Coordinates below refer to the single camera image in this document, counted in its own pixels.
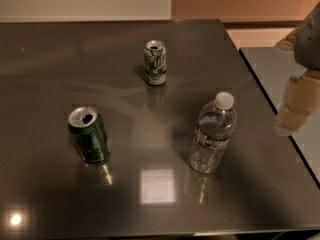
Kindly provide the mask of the beige robot gripper finger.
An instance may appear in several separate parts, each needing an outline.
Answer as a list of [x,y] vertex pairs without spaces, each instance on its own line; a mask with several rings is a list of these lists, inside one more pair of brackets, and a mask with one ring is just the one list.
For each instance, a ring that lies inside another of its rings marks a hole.
[[290,136],[320,107],[320,71],[308,69],[287,82],[283,102],[276,116],[275,132]]

